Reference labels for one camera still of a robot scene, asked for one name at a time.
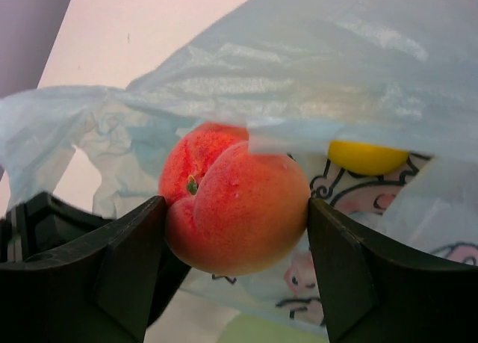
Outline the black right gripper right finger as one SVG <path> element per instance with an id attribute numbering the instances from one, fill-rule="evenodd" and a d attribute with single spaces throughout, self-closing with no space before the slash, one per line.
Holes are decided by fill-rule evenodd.
<path id="1" fill-rule="evenodd" d="M 408 247 L 308 204 L 307 233 L 331 342 L 476 342 L 477 268 Z"/>

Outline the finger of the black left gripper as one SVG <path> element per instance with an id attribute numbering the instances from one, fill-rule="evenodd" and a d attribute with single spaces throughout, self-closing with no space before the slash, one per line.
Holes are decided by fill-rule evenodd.
<path id="1" fill-rule="evenodd" d="M 166 244 L 166 206 L 153 197 L 112 219 L 87 213 L 42 192 L 1 219 L 1 260 L 21 244 L 23 262 L 84 262 L 98 239 L 104 251 L 91 297 L 124 327 L 154 324 L 190 271 Z"/>

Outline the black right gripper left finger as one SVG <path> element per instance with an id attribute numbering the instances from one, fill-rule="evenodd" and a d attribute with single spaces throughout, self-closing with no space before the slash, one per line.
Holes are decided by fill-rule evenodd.
<path id="1" fill-rule="evenodd" d="M 166 204 L 153 197 L 59 247 L 1 264 L 2 342 L 142 342 Z"/>

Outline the yellow fake fruit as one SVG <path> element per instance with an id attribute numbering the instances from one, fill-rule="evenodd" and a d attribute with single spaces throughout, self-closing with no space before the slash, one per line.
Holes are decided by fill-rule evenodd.
<path id="1" fill-rule="evenodd" d="M 403 165 L 408 157 L 406 151 L 340 140 L 332 141 L 328 150 L 332 163 L 364 176 L 388 174 Z"/>

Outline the orange fake fruit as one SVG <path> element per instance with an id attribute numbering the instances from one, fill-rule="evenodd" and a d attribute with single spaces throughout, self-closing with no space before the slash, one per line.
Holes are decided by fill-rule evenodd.
<path id="1" fill-rule="evenodd" d="M 304 234 L 311 195 L 286 154 L 249 151 L 246 129 L 203 123 L 168 155 L 158 183 L 165 238 L 192 268 L 220 276 L 262 271 Z"/>

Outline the blue printed plastic bag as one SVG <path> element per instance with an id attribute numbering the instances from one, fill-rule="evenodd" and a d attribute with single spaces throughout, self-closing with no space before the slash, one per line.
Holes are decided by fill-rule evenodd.
<path id="1" fill-rule="evenodd" d="M 477 0 L 249 0 L 124 89 L 4 98 L 10 210 L 46 192 L 122 217 L 158 197 L 180 133 L 205 121 L 245 126 L 253 150 L 295 160 L 309 201 L 477 268 Z M 328 159 L 334 140 L 409 157 L 388 174 L 359 175 Z M 307 231 L 258 274 L 186 265 L 178 290 L 326 329 Z"/>

